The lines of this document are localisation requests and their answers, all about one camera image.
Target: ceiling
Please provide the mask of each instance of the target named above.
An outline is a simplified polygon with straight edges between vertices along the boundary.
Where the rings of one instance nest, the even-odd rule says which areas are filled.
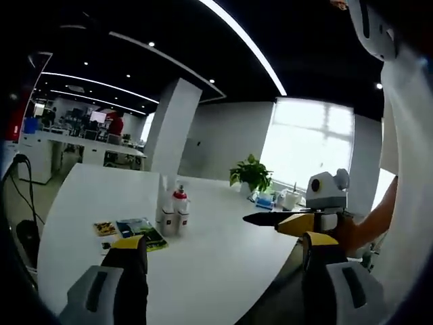
[[[327,0],[216,2],[250,35],[287,96],[326,100],[352,106],[357,114],[382,117],[383,93],[375,88],[382,63],[362,48],[348,11]],[[153,101],[49,74],[41,76],[38,95],[54,98],[59,93],[53,90],[68,92],[73,95],[61,95],[83,95],[146,114],[155,111],[164,88],[179,77],[203,89],[202,101],[271,101],[281,95],[250,48],[199,0],[122,5],[93,1],[69,5],[59,17],[63,28],[47,45],[53,57],[45,72],[105,83]],[[67,85],[85,92],[71,91]]]

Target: potted plant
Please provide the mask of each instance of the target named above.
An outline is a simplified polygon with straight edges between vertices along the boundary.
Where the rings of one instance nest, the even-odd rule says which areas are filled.
[[[249,196],[254,190],[265,191],[271,185],[271,172],[252,154],[230,169],[230,186],[241,183],[241,193]]]

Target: bright window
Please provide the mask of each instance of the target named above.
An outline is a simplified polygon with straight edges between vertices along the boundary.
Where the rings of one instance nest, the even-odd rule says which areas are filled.
[[[314,174],[349,170],[354,128],[352,108],[278,99],[260,161],[275,181],[306,190]]]
[[[144,123],[143,132],[141,133],[141,140],[144,142],[147,141],[147,137],[149,136],[150,132],[150,126],[152,125],[152,121],[154,120],[155,113],[149,114],[149,116],[146,118],[146,122]]]
[[[382,142],[384,141],[384,120],[382,119]],[[373,206],[371,210],[374,210],[379,203],[382,201],[386,190],[390,187],[392,180],[395,178],[393,173],[386,171],[385,169],[380,169],[379,171],[379,179],[378,186],[376,188],[376,193],[374,196]]]

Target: magazine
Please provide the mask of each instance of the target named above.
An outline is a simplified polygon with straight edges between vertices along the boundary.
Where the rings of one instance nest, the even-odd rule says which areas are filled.
[[[111,245],[120,238],[129,238],[137,235],[145,236],[148,252],[168,246],[168,242],[146,218],[94,223],[93,229],[97,234],[97,241],[102,255],[106,255]]]
[[[118,220],[116,224],[123,238],[136,235],[145,236],[148,252],[168,246],[168,242],[146,218]]]

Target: white wall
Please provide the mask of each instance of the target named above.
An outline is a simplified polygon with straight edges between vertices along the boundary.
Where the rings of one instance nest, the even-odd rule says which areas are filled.
[[[129,113],[123,115],[123,130],[122,134],[131,134],[131,140],[138,142],[143,131],[146,117],[134,116]]]
[[[144,153],[146,169],[176,175],[202,90],[180,78],[167,86],[156,109]]]
[[[229,179],[229,170],[250,153],[260,158],[272,115],[272,102],[199,106],[183,151],[181,175]],[[348,210],[371,211],[378,186],[382,125],[355,115]]]
[[[355,115],[355,138],[350,166],[348,210],[366,215],[371,211],[379,178],[382,124]]]
[[[54,100],[53,104],[51,105],[51,109],[54,107],[57,109],[54,120],[55,123],[60,120],[60,117],[65,116],[67,111],[73,110],[74,108],[78,108],[85,113],[87,112],[88,108],[91,108],[92,110],[99,108],[98,105],[90,105],[87,103],[78,102],[75,100],[66,100],[59,97]]]
[[[273,102],[199,106],[189,129],[179,173],[228,180],[229,170],[236,162],[249,154],[260,158],[272,107]]]

